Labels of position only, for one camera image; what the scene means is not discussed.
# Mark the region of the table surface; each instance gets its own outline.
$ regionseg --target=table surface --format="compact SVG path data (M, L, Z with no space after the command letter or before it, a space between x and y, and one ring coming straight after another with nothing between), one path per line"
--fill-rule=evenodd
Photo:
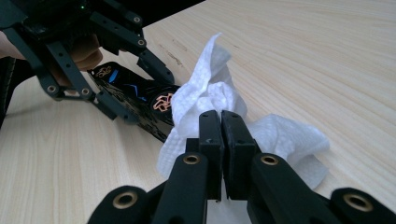
M396 211L396 2L207 0L145 28L177 84L207 40L228 66L247 119L312 124L331 148L315 189L361 189ZM136 57L106 53L139 74ZM84 102L51 100L36 78L15 91L0 131L0 223L84 223L111 190L153 189L163 143Z

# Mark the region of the paper towel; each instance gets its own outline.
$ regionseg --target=paper towel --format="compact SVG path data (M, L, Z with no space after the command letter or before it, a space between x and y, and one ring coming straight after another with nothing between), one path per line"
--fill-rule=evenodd
M184 153L187 138L198 138L199 115L215 109L229 110L246 117L247 106L233 85L227 62L227 50L215 44L219 34L207 42L191 79L174 94L172 112L175 127L161 148L157 168L168 177L178 155ZM329 148L326 136L317 128L278 115L268 115L247 123L247 127L263 152L285 159L303 181L315 188L327 169L314 153ZM249 223L246 202L208 203L208 223Z

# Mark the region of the black object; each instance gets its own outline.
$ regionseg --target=black object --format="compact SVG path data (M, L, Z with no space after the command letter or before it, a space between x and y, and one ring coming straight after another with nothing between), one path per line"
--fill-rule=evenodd
M367 193L337 189L329 199L312 191L282 158L261 153L242 118L229 111L200 116L200 136L188 139L169 179L145 192L123 186L101 201L98 223L206 223L206 201L227 195L247 201L251 223L396 223L396 215Z
M118 54L119 49L127 50L138 57L137 64L153 79L174 84L172 72L147 48L142 28L202 1L170 0L165 6L160 0L0 0L0 30L29 62L22 68L25 72L21 75L8 72L9 66L19 69L19 63L1 60L2 97L9 101L12 95L13 89L7 84L11 78L21 77L20 81L24 81L36 75L43 90L55 100L88 101L110 119L119 116L130 122L135 114L113 100L108 92L93 92L78 71L69 55L74 42L83 36L96 35L104 49L114 54ZM155 6L161 7L160 12L151 10ZM72 86L60 86L51 75L49 64L55 64ZM78 94L70 95L68 91ZM0 106L3 121L7 103L4 101Z
M117 63L102 64L89 73L101 92L116 99L120 110L125 109L125 121L137 123L162 142L166 140L174 126L171 99L179 86L144 79Z

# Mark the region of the bolt hole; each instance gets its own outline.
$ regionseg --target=bolt hole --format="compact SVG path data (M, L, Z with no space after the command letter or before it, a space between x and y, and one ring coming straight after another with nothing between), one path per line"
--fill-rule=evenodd
M90 90L88 90L87 88L82 89L81 93L83 95L88 95L88 93L90 93Z
M134 191L127 191L117 195L113 200L113 206L118 209L129 208L137 202L137 194Z
M279 163L279 160L272 156L263 156L262 162L267 165L277 165Z
M360 210L362 212L371 212L373 205L366 198L353 193L344 195L344 201L351 207Z
M55 92L55 91L56 91L56 87L54 87L54 86L47 87L47 92Z
M200 161L200 158L195 155L189 155L183 158L183 161L188 165L194 165Z

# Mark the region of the robotic hand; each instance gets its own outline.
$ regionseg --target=robotic hand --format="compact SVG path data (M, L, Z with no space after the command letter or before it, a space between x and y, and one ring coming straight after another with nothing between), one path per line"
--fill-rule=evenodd
M146 24L202 1L172 0L169 4L173 5L163 10L162 15L156 14L148 18ZM123 49L138 57L137 65L154 80L149 84L144 82L148 84L145 84L144 88L136 86L137 90L151 89L153 92L155 89L157 95L160 95L162 89L176 91L178 86L173 85L175 80L172 72L147 48L142 29L144 23L139 15L116 0L0 0L0 5L2 6L0 30L28 59L32 73L38 77L41 87L50 97L55 100L91 102L109 118L121 117L128 123L139 124L164 141L168 131L159 130L157 126L161 125L158 122L158 116L146 113L151 111L156 115L152 108L147 108L149 103L140 104L137 94L130 97L124 95L122 91L117 91L117 95L114 95L115 89L112 83L98 81L95 78L93 80L99 85L101 91L94 92L69 55L76 39L86 35L96 35L103 49L116 55L120 49ZM49 63L59 67L59 70L70 80L71 86L62 86L57 82L50 73ZM131 71L124 68L118 68L118 70L121 71L118 77L138 77L137 74L132 75ZM68 91L74 91L77 94L67 94Z
M165 182L149 192L111 190L88 223L203 224L207 202L220 206L222 179L227 199L247 202L252 224L396 223L392 211L361 190L335 189L330 199L316 194L284 159L262 153L242 117L226 110L201 114L199 137L187 139Z

